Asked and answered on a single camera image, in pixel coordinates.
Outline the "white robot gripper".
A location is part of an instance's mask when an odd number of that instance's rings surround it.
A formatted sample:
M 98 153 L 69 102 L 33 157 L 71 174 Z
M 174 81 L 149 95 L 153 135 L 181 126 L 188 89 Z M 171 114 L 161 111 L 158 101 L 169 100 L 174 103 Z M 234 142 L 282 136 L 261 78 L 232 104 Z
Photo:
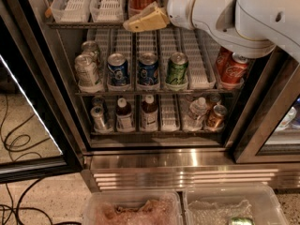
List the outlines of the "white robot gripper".
M 171 22 L 174 26 L 192 30 L 194 3 L 195 0 L 165 0 L 165 9 L 153 2 L 139 14 L 126 20 L 123 27 L 129 32 L 140 33 L 166 28 Z

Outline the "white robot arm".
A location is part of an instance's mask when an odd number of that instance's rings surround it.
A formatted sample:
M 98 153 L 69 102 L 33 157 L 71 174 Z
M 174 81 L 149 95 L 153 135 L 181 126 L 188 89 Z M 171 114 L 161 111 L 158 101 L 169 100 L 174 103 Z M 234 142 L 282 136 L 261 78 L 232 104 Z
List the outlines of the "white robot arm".
M 275 47 L 300 61 L 300 0 L 164 0 L 123 23 L 129 32 L 168 24 L 203 30 L 220 46 L 247 58 Z

